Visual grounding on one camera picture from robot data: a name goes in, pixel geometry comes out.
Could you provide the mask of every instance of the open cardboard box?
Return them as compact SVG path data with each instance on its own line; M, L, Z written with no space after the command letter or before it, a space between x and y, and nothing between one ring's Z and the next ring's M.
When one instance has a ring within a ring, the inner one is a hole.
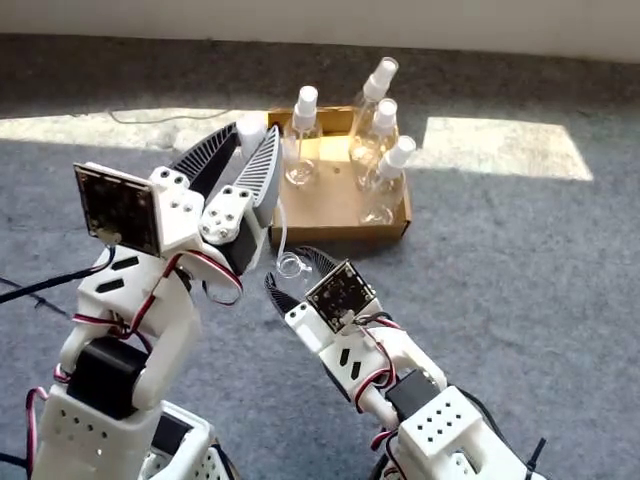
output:
M284 126L289 117L290 109L272 110L267 114L267 123L269 127ZM392 225L361 225L358 221L363 195L353 181L347 154L353 110L349 107L319 108L318 119L324 131L318 181L308 188L296 187L284 179L280 182L280 198L287 216L287 243L390 242L402 238L411 223L411 203L406 188ZM272 245L279 244L281 235L282 221L276 209L269 229Z

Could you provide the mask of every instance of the wall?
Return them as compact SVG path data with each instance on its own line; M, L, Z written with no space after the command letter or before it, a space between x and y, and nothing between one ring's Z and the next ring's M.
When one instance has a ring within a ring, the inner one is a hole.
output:
M3 0L0 32L421 47L640 61L637 0Z

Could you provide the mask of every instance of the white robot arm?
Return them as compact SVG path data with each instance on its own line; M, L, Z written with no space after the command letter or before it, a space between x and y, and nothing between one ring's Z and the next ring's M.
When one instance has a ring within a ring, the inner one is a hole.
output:
M278 291L271 276L266 287L287 325L320 358L346 399L383 426L372 448L386 442L388 463L372 478L543 479L534 470L544 441L533 461L523 463L487 424L478 410L484 406L447 383L443 371L383 312L375 291L349 261L332 263L308 247L299 253L320 259L326 274L305 301Z
M205 204L237 144L228 125L148 180L75 166L89 233L111 247L96 262L108 267L78 288L77 324L60 353L37 455L30 435L31 478L237 478L209 422L162 400L201 333L191 282L239 295L276 205L275 128ZM127 342L134 335L146 351Z

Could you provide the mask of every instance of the floor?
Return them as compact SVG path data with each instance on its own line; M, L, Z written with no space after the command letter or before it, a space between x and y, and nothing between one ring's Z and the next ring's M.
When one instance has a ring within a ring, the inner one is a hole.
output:
M29 283L93 262L71 165L137 175L304 83L347 104L380 56L400 62L414 220L395 246L347 248L385 308L484 400L550 478L640 469L640 66L338 46L0 36L0 273ZM208 120L154 122L172 115ZM344 402L267 305L265 250L170 399L210 419L243 478L365 479L371 417ZM45 292L74 309L75 285ZM49 385L71 325L0 307L0 450L23 455L24 395ZM0 478L24 474L0 467Z

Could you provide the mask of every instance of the bottle cap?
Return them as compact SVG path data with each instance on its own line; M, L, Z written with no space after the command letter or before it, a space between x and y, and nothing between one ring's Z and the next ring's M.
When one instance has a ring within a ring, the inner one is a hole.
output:
M379 135L386 135L391 133L396 126L396 113L398 111L398 104L390 99L383 98L378 103L376 113L373 115L373 129Z
M374 102L382 100L387 94L391 80L397 71L398 62L394 58L384 57L380 60L375 72L369 75L362 87L364 96Z
M264 115L249 113L236 121L240 151L245 162L254 154L267 133L267 122Z
M316 123L316 103L318 90L307 85L300 89L298 102L293 108L293 127L299 130L308 130Z
M407 135L398 137L398 141L391 150L384 154L378 172L386 178L395 178L402 173L402 169L409 157L416 151L416 142Z

